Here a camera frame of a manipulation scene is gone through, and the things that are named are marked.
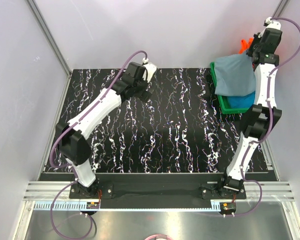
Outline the orange t shirt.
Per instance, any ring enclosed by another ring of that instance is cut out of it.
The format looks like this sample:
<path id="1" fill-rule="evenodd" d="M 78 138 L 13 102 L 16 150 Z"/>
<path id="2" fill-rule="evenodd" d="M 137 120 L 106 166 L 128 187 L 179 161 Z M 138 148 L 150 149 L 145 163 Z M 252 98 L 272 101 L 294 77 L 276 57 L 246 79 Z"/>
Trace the orange t shirt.
<path id="1" fill-rule="evenodd" d="M 241 48 L 240 48 L 240 51 L 239 51 L 239 54 L 242 54 L 243 52 L 245 52 L 246 50 L 248 50 L 253 42 L 254 38 L 251 37 L 249 38 L 248 41 L 246 41 L 245 39 L 242 39 L 240 44 L 241 44 Z"/>

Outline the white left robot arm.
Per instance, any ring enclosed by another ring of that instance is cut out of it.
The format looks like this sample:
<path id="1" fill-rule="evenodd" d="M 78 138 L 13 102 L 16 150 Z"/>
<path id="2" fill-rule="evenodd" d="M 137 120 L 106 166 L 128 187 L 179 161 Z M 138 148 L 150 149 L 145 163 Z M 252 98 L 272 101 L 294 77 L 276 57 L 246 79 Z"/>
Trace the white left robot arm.
<path id="1" fill-rule="evenodd" d="M 99 181 L 89 162 L 92 149 L 88 138 L 97 125 L 124 101 L 136 97 L 147 102 L 152 95 L 148 85 L 156 71 L 157 66 L 146 59 L 141 64 L 129 63 L 80 114 L 67 123 L 56 125 L 55 147 L 71 167 L 75 182 L 85 197 L 93 198 L 100 193 Z"/>

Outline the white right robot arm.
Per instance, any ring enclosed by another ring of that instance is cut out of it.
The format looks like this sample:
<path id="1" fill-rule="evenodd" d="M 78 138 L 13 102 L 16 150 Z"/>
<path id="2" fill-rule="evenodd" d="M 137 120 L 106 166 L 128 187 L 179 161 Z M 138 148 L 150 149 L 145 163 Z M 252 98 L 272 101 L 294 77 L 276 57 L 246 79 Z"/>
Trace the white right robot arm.
<path id="1" fill-rule="evenodd" d="M 275 79 L 280 63 L 275 51 L 281 42 L 282 33 L 280 27 L 267 26 L 254 35 L 247 51 L 252 58 L 256 77 L 256 96 L 254 104 L 241 118 L 240 139 L 234 157 L 218 181 L 215 191 L 222 198 L 232 198 L 241 192 L 255 149 L 268 137 L 282 116 L 275 101 Z"/>

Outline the grey-blue t shirt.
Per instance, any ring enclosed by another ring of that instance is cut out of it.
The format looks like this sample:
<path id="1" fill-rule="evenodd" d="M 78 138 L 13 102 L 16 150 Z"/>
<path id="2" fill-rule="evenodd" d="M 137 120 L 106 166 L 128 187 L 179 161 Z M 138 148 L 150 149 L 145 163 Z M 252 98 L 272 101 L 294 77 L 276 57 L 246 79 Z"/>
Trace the grey-blue t shirt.
<path id="1" fill-rule="evenodd" d="M 246 54 L 219 57 L 214 61 L 215 93 L 226 97 L 243 97 L 256 90 L 252 60 Z"/>

